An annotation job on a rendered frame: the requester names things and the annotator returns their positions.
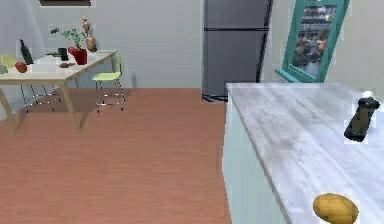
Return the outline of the pale wooden dining table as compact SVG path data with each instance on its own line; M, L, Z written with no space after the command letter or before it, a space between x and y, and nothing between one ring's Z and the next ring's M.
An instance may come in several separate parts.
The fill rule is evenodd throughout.
M58 85L62 96L64 97L71 120L77 130L80 129L72 99L69 93L68 83L77 80L83 73L90 71L99 64L111 60L112 70L116 70L115 55L117 50L102 50L96 53L90 53L87 56L85 65L73 65L69 68L60 68L61 62L51 56L45 56L37 59L34 64L27 66L26 73L20 73L16 68L11 68L5 74L0 74L0 103L2 104L8 122L14 132L17 132L14 116L11 106L1 89L4 85Z

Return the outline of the dark framed wall picture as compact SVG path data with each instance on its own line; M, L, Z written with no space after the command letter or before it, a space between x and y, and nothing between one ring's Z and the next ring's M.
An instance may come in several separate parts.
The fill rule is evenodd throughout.
M92 0L39 0L41 6L92 6Z

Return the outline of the grey fridge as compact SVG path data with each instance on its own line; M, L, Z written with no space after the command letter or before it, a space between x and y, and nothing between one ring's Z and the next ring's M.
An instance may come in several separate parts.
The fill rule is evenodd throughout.
M204 101L228 99L228 83L258 83L273 0L204 0Z

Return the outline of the black pepper mill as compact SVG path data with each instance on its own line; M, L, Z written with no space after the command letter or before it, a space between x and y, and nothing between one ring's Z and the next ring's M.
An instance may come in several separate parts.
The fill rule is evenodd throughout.
M372 116L380 107L380 102L371 91L362 93L356 111L344 131L344 137L355 142L363 142L370 127Z

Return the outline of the yellow potato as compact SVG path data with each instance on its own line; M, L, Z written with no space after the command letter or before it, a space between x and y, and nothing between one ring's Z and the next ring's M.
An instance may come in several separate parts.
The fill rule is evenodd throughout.
M334 193L318 195L312 207L315 214L329 224L354 224L359 215L355 203L345 196Z

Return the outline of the teal framed window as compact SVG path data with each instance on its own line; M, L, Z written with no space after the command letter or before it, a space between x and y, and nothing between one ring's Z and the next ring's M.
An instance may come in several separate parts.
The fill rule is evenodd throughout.
M322 83L350 0L296 0L285 55L276 73L288 82Z

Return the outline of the dark green bottle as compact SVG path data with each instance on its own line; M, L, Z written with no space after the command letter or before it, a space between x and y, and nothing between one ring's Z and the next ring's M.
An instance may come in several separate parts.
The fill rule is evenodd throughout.
M31 55L28 47L25 45L23 40L20 40L20 48L21 48L21 53L22 53L23 59L25 61L25 64L26 65L33 64L32 55Z

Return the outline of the pale kitchen counter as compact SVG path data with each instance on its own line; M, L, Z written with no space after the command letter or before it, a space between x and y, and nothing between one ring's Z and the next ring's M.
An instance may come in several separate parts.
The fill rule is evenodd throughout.
M232 224L325 224L324 193L353 201L356 224L384 224L384 101L366 138L344 136L359 91L340 84L233 83L222 171Z

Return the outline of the house plant in red pot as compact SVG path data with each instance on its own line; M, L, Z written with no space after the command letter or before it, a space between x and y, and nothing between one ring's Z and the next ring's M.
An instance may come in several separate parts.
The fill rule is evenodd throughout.
M82 42L86 39L84 32L78 32L76 28L71 30L61 31L59 28L54 28L50 31L50 34L60 33L64 38L72 40L74 43L74 49L72 55L78 65L87 64L87 50L82 47Z

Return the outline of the green chair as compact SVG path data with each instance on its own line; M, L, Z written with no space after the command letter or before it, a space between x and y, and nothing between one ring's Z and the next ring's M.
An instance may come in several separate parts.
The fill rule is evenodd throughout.
M6 67L6 69L11 69L11 68L15 68L15 64L20 61L17 61L15 57L10 54L4 54L0 57L0 62ZM54 100L61 101L55 87L52 87L53 89L52 93L48 93L45 86L42 86L42 88L44 90L44 96L51 96ZM33 86L30 86L30 89L32 92L32 96L30 98L26 98L24 94L23 86L20 86L24 103L28 106L43 105L43 102L39 100L39 95L35 93Z

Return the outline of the brown vase with flowers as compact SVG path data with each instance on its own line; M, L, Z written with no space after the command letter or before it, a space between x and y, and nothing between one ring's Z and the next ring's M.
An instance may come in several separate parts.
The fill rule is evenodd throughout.
M86 38L87 49L90 52L96 52L97 51L96 40L91 35L91 26L88 23L88 19L85 16L83 16L82 20L83 20L83 29L84 29L84 35L85 35L85 38Z

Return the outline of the green seat metal stool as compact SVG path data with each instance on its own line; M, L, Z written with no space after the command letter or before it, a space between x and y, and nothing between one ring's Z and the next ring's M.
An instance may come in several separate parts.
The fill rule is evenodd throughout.
M95 82L96 96L96 108L97 112L100 112L103 106L112 106L112 103L106 103L105 99L108 97L118 97L119 101L116 105L122 105L126 101L126 94L122 90L120 77L122 76L121 68L121 54L117 53L111 58L112 71L97 73L92 77ZM103 90L103 84L106 82L113 82L116 88L115 94L105 94Z

